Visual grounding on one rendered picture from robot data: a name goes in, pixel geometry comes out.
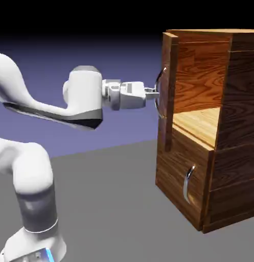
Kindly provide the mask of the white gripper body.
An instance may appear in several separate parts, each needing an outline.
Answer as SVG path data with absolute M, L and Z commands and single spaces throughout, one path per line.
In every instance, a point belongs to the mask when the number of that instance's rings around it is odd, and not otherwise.
M 120 86 L 120 109 L 137 109 L 146 106 L 144 83 L 122 82 Z

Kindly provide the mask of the wooden cabinet door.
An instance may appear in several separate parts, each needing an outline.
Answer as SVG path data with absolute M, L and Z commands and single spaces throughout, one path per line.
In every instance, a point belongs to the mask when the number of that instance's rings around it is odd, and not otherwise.
M 203 228 L 214 148 L 177 125 L 172 128 L 170 151 L 157 146 L 155 183 L 186 219 L 198 230 Z M 193 165 L 188 203 L 183 197 L 184 177 Z
M 172 143 L 172 122 L 178 61 L 178 37 L 163 33 L 161 67 L 162 74 L 158 81 L 160 97 L 158 104 L 158 143 L 162 150 L 170 151 Z

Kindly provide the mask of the wooden cabinet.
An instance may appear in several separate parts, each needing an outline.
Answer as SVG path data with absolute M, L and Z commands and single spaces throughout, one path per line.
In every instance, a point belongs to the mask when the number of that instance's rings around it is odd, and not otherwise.
M 172 127 L 214 148 L 209 233 L 254 216 L 254 30 L 166 32 L 178 37 Z

